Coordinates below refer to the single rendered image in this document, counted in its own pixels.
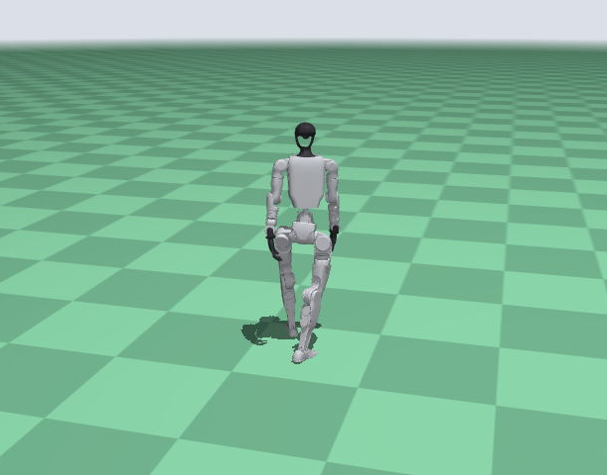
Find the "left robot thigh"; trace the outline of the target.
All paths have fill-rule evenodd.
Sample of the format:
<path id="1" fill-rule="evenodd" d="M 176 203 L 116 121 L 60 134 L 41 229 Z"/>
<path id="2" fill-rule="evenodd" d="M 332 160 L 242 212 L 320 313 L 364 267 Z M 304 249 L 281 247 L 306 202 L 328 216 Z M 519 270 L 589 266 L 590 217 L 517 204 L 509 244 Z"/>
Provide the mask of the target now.
<path id="1" fill-rule="evenodd" d="M 275 232 L 275 249 L 278 251 L 277 256 L 282 258 L 278 261 L 279 273 L 284 275 L 286 289 L 294 287 L 296 283 L 295 275 L 291 269 L 291 255 L 292 255 L 292 242 L 291 242 L 292 227 L 280 226 Z"/>

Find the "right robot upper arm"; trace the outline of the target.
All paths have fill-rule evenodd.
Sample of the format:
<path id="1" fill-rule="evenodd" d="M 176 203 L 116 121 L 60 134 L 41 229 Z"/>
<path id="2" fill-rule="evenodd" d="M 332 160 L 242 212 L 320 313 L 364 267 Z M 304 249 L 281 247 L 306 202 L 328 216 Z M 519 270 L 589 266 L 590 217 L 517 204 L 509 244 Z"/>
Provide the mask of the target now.
<path id="1" fill-rule="evenodd" d="M 324 158 L 325 170 L 327 171 L 326 180 L 328 192 L 326 193 L 326 202 L 337 203 L 337 188 L 338 188 L 338 165 L 329 158 Z"/>

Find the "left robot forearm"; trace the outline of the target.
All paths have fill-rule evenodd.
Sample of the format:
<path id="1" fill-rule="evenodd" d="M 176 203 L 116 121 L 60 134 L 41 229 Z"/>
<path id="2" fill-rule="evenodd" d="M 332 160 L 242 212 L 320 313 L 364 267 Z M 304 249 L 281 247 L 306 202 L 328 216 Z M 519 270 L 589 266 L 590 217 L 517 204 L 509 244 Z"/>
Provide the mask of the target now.
<path id="1" fill-rule="evenodd" d="M 265 233 L 267 234 L 267 229 L 268 228 L 272 228 L 273 229 L 273 234 L 275 234 L 275 226 L 277 223 L 277 212 L 278 212 L 278 207 L 277 206 L 273 206 L 273 197 L 272 197 L 272 193 L 268 193 L 266 196 L 266 210 L 267 210 L 267 215 L 266 215 L 266 228 L 265 228 Z"/>

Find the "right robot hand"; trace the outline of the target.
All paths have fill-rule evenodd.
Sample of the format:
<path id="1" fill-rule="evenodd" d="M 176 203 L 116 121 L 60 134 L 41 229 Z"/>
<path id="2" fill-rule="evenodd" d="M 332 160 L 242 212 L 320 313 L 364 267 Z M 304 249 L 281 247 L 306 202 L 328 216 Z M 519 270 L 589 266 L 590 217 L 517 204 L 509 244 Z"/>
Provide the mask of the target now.
<path id="1" fill-rule="evenodd" d="M 334 250 L 334 246 L 336 244 L 336 240 L 337 240 L 337 234 L 339 233 L 339 226 L 334 225 L 333 226 L 333 230 L 331 231 L 330 229 L 330 238 L 332 240 L 332 251 Z"/>

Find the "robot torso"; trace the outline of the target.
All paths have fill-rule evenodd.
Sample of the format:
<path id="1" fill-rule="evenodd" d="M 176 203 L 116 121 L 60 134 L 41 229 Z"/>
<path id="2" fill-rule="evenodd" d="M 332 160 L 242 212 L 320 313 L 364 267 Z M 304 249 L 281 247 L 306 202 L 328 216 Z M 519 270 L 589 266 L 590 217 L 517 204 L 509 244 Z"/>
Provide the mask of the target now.
<path id="1" fill-rule="evenodd" d="M 292 152 L 288 157 L 288 196 L 294 208 L 304 211 L 298 211 L 296 222 L 292 223 L 291 242 L 314 244 L 316 224 L 308 210 L 318 208 L 324 196 L 325 161 L 319 152 L 315 157 L 296 155 Z"/>

